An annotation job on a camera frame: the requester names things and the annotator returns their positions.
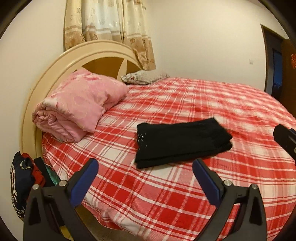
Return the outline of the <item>grey patterned pillow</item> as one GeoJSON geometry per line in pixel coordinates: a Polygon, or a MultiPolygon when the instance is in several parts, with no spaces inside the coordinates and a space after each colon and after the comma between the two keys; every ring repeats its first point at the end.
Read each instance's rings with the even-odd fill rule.
{"type": "Polygon", "coordinates": [[[168,73],[161,70],[140,70],[135,73],[122,75],[120,78],[125,84],[149,85],[169,77],[168,73]]]}

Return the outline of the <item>pink folded quilt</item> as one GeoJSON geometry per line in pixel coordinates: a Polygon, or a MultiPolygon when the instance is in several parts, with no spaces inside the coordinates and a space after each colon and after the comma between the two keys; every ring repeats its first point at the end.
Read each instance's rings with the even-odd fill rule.
{"type": "Polygon", "coordinates": [[[60,141],[76,143],[93,133],[103,114],[128,92],[127,85],[112,77],[80,69],[36,106],[32,121],[60,141]]]}

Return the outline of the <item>cream round wooden headboard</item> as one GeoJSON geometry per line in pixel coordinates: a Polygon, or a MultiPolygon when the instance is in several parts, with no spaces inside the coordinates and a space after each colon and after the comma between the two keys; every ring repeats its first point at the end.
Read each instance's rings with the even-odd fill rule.
{"type": "Polygon", "coordinates": [[[24,102],[20,125],[20,151],[32,159],[42,156],[42,132],[32,121],[36,105],[75,70],[121,80],[121,76],[142,69],[132,48],[116,41],[96,40],[79,44],[60,55],[35,81],[24,102]]]}

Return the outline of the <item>beige floral curtain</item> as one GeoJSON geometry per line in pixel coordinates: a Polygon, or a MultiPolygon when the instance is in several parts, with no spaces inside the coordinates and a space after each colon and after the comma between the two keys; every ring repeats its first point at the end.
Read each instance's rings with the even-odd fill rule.
{"type": "Polygon", "coordinates": [[[95,40],[125,44],[133,49],[142,69],[156,68],[143,1],[67,1],[64,49],[95,40]]]}

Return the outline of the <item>pile of dark clothes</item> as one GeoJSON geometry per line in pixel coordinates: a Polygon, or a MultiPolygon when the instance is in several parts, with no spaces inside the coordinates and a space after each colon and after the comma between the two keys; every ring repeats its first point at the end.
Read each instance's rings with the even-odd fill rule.
{"type": "Polygon", "coordinates": [[[60,178],[41,157],[32,159],[29,154],[16,152],[11,164],[11,201],[20,220],[24,220],[29,193],[33,185],[56,186],[60,178]]]}

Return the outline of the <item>dark wooden door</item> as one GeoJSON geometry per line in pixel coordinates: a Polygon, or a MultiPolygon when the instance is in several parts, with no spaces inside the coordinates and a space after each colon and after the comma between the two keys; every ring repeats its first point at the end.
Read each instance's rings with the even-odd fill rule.
{"type": "Polygon", "coordinates": [[[261,26],[266,55],[264,91],[286,108],[295,104],[295,46],[273,30],[261,26]]]}

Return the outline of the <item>black pants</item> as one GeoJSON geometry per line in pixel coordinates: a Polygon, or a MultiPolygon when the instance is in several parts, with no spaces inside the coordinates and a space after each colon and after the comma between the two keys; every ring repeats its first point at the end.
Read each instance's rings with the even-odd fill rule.
{"type": "Polygon", "coordinates": [[[175,124],[137,125],[138,169],[210,157],[232,148],[232,136],[215,118],[175,124]]]}

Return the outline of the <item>red plaid bed sheet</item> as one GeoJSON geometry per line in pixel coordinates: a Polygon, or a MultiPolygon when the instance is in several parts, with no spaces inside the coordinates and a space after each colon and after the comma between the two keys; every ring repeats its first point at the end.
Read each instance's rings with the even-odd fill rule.
{"type": "Polygon", "coordinates": [[[191,161],[136,168],[137,125],[212,117],[232,135],[233,146],[205,163],[235,185],[259,186],[272,240],[295,207],[295,161],[274,141],[273,130],[279,124],[295,128],[295,118],[254,87],[184,78],[132,85],[80,142],[62,143],[45,133],[43,158],[61,179],[69,179],[89,158],[97,159],[99,171],[83,205],[101,225],[143,240],[193,240],[215,208],[191,161]]]}

